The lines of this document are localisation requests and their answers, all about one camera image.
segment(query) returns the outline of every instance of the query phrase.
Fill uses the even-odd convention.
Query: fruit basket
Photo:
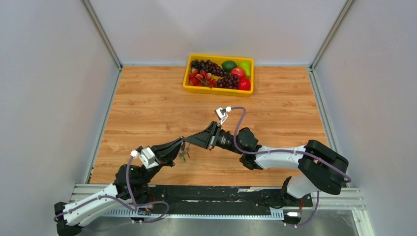
[[[191,54],[182,86],[193,93],[249,97],[253,93],[253,59]]]

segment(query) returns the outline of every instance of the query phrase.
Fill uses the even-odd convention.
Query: robotic arm
[[[100,215],[119,207],[137,211],[127,204],[133,196],[140,207],[149,203],[148,183],[163,166],[175,166],[177,157],[185,142],[212,150],[220,147],[241,154],[240,162],[248,169],[286,168],[300,170],[302,175],[288,177],[280,191],[283,199],[300,199],[306,194],[321,190],[329,194],[340,194],[349,162],[322,143],[310,140],[304,146],[292,148],[270,148],[258,144],[252,131],[245,127],[232,135],[221,128],[232,109],[216,109],[220,123],[212,121],[203,131],[189,137],[180,137],[170,143],[152,147],[139,147],[131,152],[127,165],[119,168],[114,183],[102,191],[73,204],[55,204],[55,218],[60,236],[74,236],[81,232]],[[142,166],[131,166],[134,157],[139,157]]]

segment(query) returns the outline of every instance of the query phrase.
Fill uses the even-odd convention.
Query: wooden table
[[[309,139],[326,144],[319,112],[305,67],[255,67],[255,91],[249,98],[185,92],[182,66],[123,68],[90,183],[110,183],[120,165],[139,146],[170,142],[199,132],[217,121],[214,109],[244,106],[242,127],[249,127],[259,144],[286,148]],[[229,114],[223,129],[234,131],[241,111]],[[281,186],[297,170],[248,170],[240,155],[219,147],[191,147],[186,163],[164,167],[151,184]],[[141,165],[139,159],[134,165]]]

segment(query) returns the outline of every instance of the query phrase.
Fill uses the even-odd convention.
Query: gray floor
[[[303,212],[303,220],[311,211]],[[100,217],[88,228],[105,229],[128,221],[128,218]],[[81,236],[357,236],[351,211],[320,210],[305,227],[292,229],[273,220],[209,220],[209,219],[163,219],[143,224],[127,225],[103,233],[82,232]]]

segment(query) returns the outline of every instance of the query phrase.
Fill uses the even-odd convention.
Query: green pear
[[[250,62],[248,61],[242,61],[238,67],[242,68],[245,71],[245,75],[248,77],[250,75]]]

